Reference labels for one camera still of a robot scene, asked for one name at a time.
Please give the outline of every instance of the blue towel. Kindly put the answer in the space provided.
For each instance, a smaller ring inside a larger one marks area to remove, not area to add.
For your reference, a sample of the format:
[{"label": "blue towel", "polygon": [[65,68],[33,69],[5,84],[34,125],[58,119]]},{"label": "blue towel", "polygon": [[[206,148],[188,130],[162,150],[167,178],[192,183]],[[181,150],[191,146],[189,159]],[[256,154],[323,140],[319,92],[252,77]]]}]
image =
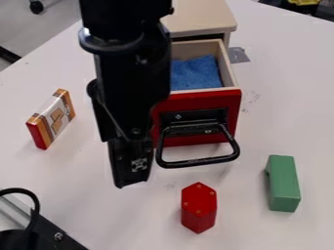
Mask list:
[{"label": "blue towel", "polygon": [[172,91],[221,88],[222,86],[216,59],[213,56],[189,61],[172,61]]}]

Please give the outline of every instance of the green rectangular block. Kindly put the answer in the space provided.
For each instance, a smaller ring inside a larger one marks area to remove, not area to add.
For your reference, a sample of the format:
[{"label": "green rectangular block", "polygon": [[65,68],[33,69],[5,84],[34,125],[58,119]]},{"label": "green rectangular block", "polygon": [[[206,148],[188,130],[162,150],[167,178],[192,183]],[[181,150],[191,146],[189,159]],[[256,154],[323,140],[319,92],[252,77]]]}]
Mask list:
[{"label": "green rectangular block", "polygon": [[271,155],[266,171],[270,178],[271,210],[295,212],[301,201],[301,192],[294,158]]}]

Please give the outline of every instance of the white table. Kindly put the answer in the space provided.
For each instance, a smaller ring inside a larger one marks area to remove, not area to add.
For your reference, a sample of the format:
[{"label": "white table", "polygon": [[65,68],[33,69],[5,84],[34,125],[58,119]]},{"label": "white table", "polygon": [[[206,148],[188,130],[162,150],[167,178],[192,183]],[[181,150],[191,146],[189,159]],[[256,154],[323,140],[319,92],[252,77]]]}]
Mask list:
[{"label": "white table", "polygon": [[[229,5],[238,21],[231,45],[251,60],[233,66],[244,92],[236,161],[183,170],[154,164],[148,183],[116,188],[85,91],[95,73],[78,46],[78,23],[0,73],[0,186],[36,192],[42,214],[94,250],[331,249],[334,23],[247,0]],[[77,117],[42,151],[24,122],[59,87],[71,93]],[[166,150],[174,159],[218,153]],[[303,195],[295,214],[268,209],[262,172],[273,153],[295,156]],[[197,181],[219,194],[217,224],[200,235],[181,226],[179,210],[181,189]]]}]

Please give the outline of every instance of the red block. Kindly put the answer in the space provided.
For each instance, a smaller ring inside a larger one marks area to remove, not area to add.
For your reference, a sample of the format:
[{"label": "red block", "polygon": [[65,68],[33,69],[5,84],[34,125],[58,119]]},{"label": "red block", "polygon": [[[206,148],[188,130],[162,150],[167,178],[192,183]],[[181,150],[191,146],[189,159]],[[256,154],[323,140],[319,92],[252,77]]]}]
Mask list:
[{"label": "red block", "polygon": [[215,225],[217,193],[202,183],[182,190],[181,222],[186,228],[202,233]]}]

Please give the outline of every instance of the screw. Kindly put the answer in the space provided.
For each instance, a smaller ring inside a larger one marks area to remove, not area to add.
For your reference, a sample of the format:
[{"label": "screw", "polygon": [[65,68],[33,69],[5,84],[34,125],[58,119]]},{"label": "screw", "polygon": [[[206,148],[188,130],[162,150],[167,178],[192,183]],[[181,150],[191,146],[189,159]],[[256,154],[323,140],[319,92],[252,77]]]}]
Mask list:
[{"label": "screw", "polygon": [[62,241],[63,240],[63,234],[61,232],[57,232],[55,234],[55,240],[56,241]]},{"label": "screw", "polygon": [[141,133],[141,130],[139,128],[133,128],[131,130],[131,133],[138,136]]}]

